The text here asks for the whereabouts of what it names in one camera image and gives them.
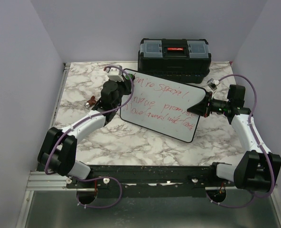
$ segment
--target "marble countertop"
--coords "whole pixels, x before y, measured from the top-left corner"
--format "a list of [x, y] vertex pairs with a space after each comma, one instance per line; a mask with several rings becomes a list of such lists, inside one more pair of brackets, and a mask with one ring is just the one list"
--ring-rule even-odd
[[[56, 127], [68, 126], [84, 117], [89, 110], [84, 103], [95, 96], [107, 80], [103, 68], [107, 65], [122, 65], [137, 69], [136, 62], [84, 62], [72, 63], [56, 116]], [[232, 74], [228, 62], [211, 63], [210, 78], [220, 79]], [[222, 81], [216, 99], [226, 99], [233, 77]], [[210, 165], [212, 162], [238, 164], [242, 158], [239, 139], [224, 116], [212, 114], [200, 117], [192, 143], [185, 143], [160, 133], [124, 122], [119, 112], [105, 127], [90, 134], [77, 147], [76, 159], [86, 164], [99, 165]]]

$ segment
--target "toolbox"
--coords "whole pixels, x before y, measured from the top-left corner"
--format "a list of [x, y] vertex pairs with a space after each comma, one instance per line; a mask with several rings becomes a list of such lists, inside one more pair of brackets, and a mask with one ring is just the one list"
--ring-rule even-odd
[[211, 53], [205, 39], [143, 39], [138, 71], [183, 83], [201, 83], [209, 74]]

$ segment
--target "white wall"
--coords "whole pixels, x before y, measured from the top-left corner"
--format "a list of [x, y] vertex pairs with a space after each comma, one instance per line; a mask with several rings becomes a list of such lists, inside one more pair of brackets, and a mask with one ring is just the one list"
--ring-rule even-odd
[[64, 61], [137, 60], [142, 38], [206, 38], [233, 60], [267, 0], [31, 0]]
[[0, 0], [0, 228], [15, 227], [62, 60], [29, 0]]
[[[260, 134], [275, 154], [281, 155], [281, 0], [268, 0], [234, 59], [233, 71], [253, 82], [258, 93], [254, 118]], [[239, 84], [246, 84], [237, 78]], [[246, 105], [253, 105], [248, 86]], [[281, 170], [277, 181], [281, 195]]]

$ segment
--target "white cable clip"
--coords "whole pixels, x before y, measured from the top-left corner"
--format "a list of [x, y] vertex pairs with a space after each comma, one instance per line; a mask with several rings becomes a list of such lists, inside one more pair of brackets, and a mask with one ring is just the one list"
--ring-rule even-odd
[[257, 147], [259, 148], [260, 146], [263, 146], [263, 145], [264, 145], [264, 143], [261, 142], [259, 145], [257, 145]]
[[210, 89], [212, 89], [213, 91], [217, 90], [217, 86], [220, 84], [219, 80], [214, 80], [213, 78], [211, 78], [208, 82], [207, 85], [209, 86]]
[[254, 123], [252, 122], [252, 119], [250, 119], [250, 122], [247, 121], [247, 126], [249, 126], [249, 125], [254, 125]]
[[109, 80], [111, 81], [114, 81], [114, 82], [123, 82], [124, 81], [124, 78], [123, 78], [123, 75], [122, 75], [122, 66], [120, 65], [117, 65], [117, 67], [119, 69], [106, 69], [106, 72], [108, 73], [108, 78]]

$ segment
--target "purple cable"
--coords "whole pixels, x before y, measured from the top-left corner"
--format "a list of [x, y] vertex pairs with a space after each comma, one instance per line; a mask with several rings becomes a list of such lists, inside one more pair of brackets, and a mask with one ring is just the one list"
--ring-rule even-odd
[[113, 204], [110, 204], [110, 205], [107, 205], [107, 206], [91, 206], [91, 205], [82, 204], [81, 202], [79, 202], [79, 197], [78, 197], [78, 194], [77, 194], [76, 199], [78, 201], [78, 204], [80, 204], [84, 207], [87, 207], [87, 208], [95, 208], [95, 209], [110, 208], [110, 207], [113, 207], [115, 204], [117, 204], [122, 198], [122, 185], [116, 178], [114, 178], [114, 177], [97, 177], [97, 178], [88, 179], [88, 180], [82, 180], [82, 179], [79, 179], [79, 178], [76, 178], [76, 179], [79, 180], [79, 181], [82, 181], [82, 182], [90, 182], [90, 181], [101, 180], [101, 179], [104, 179], [104, 178], [109, 178], [109, 179], [112, 179], [112, 180], [116, 181], [116, 183], [120, 187], [120, 195], [119, 195], [118, 199]]
[[[248, 78], [246, 78], [245, 76], [243, 76], [243, 75], [231, 74], [231, 75], [227, 75], [227, 76], [222, 77], [219, 81], [222, 81], [222, 80], [224, 80], [225, 78], [228, 78], [228, 77], [230, 77], [230, 76], [237, 76], [237, 77], [242, 77], [242, 78], [244, 78], [244, 79], [250, 84], [251, 88], [253, 89], [253, 93], [254, 93], [254, 104], [253, 104], [253, 108], [252, 108], [252, 110], [251, 110], [251, 112], [250, 112], [250, 114], [249, 114], [249, 117], [248, 117], [248, 123], [251, 123], [251, 117], [252, 117], [252, 115], [253, 115], [253, 112], [254, 112], [254, 110], [255, 110], [256, 103], [257, 103], [257, 94], [256, 94], [256, 90], [255, 90], [253, 84], [251, 83], [251, 81], [250, 81]], [[253, 133], [253, 136], [254, 136], [254, 138], [255, 138], [257, 144], [259, 145], [260, 149], [263, 151], [263, 154], [264, 154], [264, 156], [265, 156], [265, 158], [266, 158], [266, 161], [267, 161], [267, 164], [268, 164], [268, 168], [269, 168], [269, 171], [270, 171], [271, 182], [272, 182], [272, 183], [271, 183], [271, 187], [270, 187], [270, 189], [269, 189], [269, 191], [268, 191], [267, 194], [260, 196], [260, 195], [257, 195], [256, 193], [254, 193], [254, 195], [255, 195], [256, 197], [258, 197], [258, 198], [266, 198], [266, 197], [269, 197], [269, 196], [272, 194], [272, 192], [273, 192], [273, 190], [274, 190], [274, 187], [275, 187], [275, 178], [274, 178], [274, 174], [273, 174], [273, 168], [272, 168], [272, 164], [271, 164], [271, 162], [270, 162], [270, 159], [269, 159], [269, 157], [268, 157], [268, 154], [267, 154], [266, 150], [263, 148], [263, 146], [261, 145], [261, 142], [260, 142], [260, 140], [259, 140], [259, 137], [257, 136], [257, 134], [256, 134], [256, 132], [255, 132], [253, 126], [252, 126], [252, 124], [249, 124], [249, 126], [250, 126], [251, 132]]]
[[251, 200], [248, 202], [248, 203], [245, 203], [245, 204], [243, 204], [243, 205], [241, 205], [241, 206], [230, 206], [230, 205], [226, 205], [226, 204], [221, 204], [221, 203], [217, 203], [217, 202], [215, 202], [215, 201], [213, 201], [209, 196], [208, 196], [208, 194], [206, 193], [206, 196], [207, 196], [207, 198], [210, 200], [210, 202], [211, 203], [213, 203], [213, 204], [216, 204], [216, 205], [218, 205], [218, 206], [221, 206], [221, 207], [223, 207], [223, 208], [232, 208], [232, 209], [240, 209], [240, 208], [244, 208], [244, 207], [247, 207], [247, 206], [249, 206], [250, 204], [252, 204], [253, 202], [254, 202], [254, 195], [251, 193]]
[[[77, 122], [77, 123], [73, 126], [73, 129], [76, 128], [77, 126], [79, 126], [80, 124], [82, 124], [83, 122], [85, 122], [85, 121], [87, 121], [87, 120], [89, 120], [89, 119], [91, 119], [91, 118], [93, 118], [93, 117], [96, 117], [96, 116], [99, 116], [99, 115], [104, 115], [104, 114], [107, 114], [107, 113], [111, 113], [111, 112], [117, 111], [117, 110], [119, 110], [120, 108], [124, 107], [124, 106], [131, 100], [131, 98], [132, 98], [132, 96], [133, 96], [133, 93], [134, 93], [134, 84], [133, 84], [133, 80], [132, 80], [132, 78], [130, 77], [130, 75], [129, 75], [126, 71], [124, 71], [123, 69], [119, 68], [118, 66], [107, 66], [107, 67], [104, 68], [104, 70], [107, 69], [107, 68], [116, 68], [116, 69], [118, 69], [119, 71], [123, 72], [126, 76], [128, 76], [128, 78], [129, 78], [129, 80], [130, 80], [130, 82], [131, 82], [131, 94], [130, 94], [128, 100], [127, 100], [125, 103], [123, 103], [121, 106], [118, 106], [117, 108], [114, 108], [114, 109], [111, 109], [111, 110], [108, 110], [108, 111], [105, 111], [105, 112], [102, 112], [102, 113], [97, 113], [97, 114], [92, 115], [91, 117], [88, 116], [88, 117], [82, 119], [81, 121]], [[55, 174], [55, 172], [48, 172], [49, 164], [50, 164], [50, 162], [51, 162], [51, 159], [52, 159], [52, 157], [53, 157], [53, 154], [54, 154], [55, 151], [56, 151], [57, 146], [60, 144], [60, 142], [62, 141], [62, 139], [63, 139], [70, 131], [72, 131], [71, 128], [68, 129], [66, 132], [64, 132], [64, 133], [59, 137], [59, 139], [57, 140], [57, 142], [55, 143], [55, 145], [54, 145], [54, 147], [53, 147], [53, 149], [52, 149], [52, 151], [51, 151], [51, 153], [50, 153], [50, 155], [49, 155], [49, 157], [48, 157], [48, 159], [47, 159], [46, 165], [45, 165], [45, 173], [46, 173], [46, 175]]]

